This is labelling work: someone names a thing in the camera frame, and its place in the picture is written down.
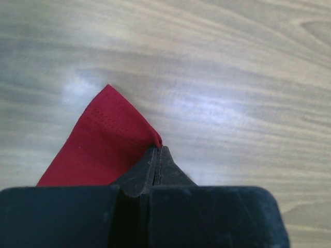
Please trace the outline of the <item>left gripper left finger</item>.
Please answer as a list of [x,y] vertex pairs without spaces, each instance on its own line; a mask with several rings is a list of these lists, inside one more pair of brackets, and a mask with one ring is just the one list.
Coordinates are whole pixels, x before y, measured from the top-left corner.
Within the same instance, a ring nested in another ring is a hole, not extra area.
[[158,149],[104,186],[1,191],[1,247],[147,247]]

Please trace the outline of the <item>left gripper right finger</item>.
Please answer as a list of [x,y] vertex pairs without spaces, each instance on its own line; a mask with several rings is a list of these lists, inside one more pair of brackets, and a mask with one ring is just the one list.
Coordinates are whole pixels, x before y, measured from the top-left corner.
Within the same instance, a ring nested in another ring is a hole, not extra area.
[[163,147],[149,193],[149,247],[289,247],[277,201],[264,188],[197,186]]

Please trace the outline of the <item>red t-shirt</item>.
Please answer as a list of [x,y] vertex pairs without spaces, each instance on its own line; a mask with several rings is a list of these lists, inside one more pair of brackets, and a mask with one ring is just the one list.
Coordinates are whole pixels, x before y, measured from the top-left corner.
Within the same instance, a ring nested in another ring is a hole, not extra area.
[[115,88],[107,85],[87,106],[37,183],[39,187],[107,185],[162,139]]

